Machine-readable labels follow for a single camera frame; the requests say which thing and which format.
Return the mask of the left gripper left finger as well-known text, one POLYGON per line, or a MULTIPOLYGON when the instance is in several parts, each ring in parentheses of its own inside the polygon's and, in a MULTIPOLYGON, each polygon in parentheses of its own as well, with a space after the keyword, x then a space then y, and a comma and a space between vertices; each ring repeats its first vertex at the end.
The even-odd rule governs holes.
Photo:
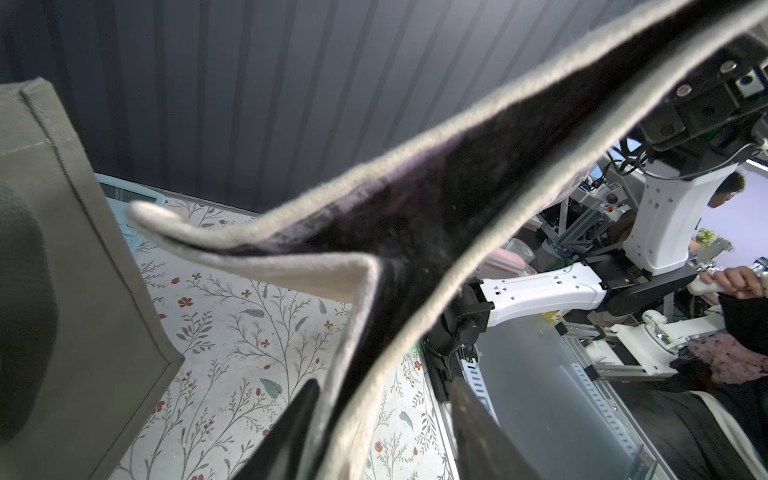
POLYGON ((319 395, 318 382, 308 380, 233 479, 297 479, 299 462, 319 395))

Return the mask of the operator hand in background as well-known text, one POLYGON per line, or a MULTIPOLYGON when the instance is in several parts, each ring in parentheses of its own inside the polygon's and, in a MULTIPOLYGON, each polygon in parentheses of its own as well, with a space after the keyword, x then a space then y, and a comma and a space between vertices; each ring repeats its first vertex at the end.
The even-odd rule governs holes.
POLYGON ((725 293, 738 299, 761 298, 765 289, 761 278, 748 266, 726 268, 714 273, 703 272, 699 278, 705 284, 717 284, 725 293))

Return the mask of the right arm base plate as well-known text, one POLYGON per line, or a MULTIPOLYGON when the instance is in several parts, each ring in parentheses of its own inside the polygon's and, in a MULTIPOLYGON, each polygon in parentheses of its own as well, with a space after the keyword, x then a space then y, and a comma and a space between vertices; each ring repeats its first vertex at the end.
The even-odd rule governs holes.
POLYGON ((465 378, 462 362, 477 361, 478 352, 474 344, 460 345, 448 355, 440 354, 428 338, 421 342, 426 373, 434 395, 439 403, 450 400, 449 388, 456 378, 465 378))

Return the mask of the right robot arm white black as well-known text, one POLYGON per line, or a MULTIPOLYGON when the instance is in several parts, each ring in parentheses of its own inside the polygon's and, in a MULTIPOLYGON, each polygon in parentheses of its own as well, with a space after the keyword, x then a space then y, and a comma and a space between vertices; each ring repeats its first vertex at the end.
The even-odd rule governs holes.
POLYGON ((505 276, 469 280, 426 339, 436 384, 462 377, 479 385, 476 342, 503 322, 574 309, 625 316, 685 285, 703 291, 689 237, 718 182, 766 143, 766 41, 751 33, 718 50, 630 136, 638 148, 621 141, 618 150, 643 173, 644 189, 627 239, 538 274, 524 256, 493 253, 505 276))

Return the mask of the cream canvas bag painting print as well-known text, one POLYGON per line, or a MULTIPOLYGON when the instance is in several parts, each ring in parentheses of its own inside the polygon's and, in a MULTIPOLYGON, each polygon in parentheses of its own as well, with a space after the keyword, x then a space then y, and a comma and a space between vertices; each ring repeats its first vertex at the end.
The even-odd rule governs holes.
POLYGON ((352 305, 297 479, 355 479, 390 372, 476 268, 766 17, 763 1, 651 2, 251 224, 204 229, 139 201, 130 222, 189 261, 352 305))

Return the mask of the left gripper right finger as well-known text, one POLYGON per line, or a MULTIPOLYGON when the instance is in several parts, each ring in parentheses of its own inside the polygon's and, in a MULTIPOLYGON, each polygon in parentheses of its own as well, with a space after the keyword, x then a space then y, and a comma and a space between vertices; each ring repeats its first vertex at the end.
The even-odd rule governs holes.
POLYGON ((448 392, 460 479, 540 478, 465 380, 454 380, 448 392))

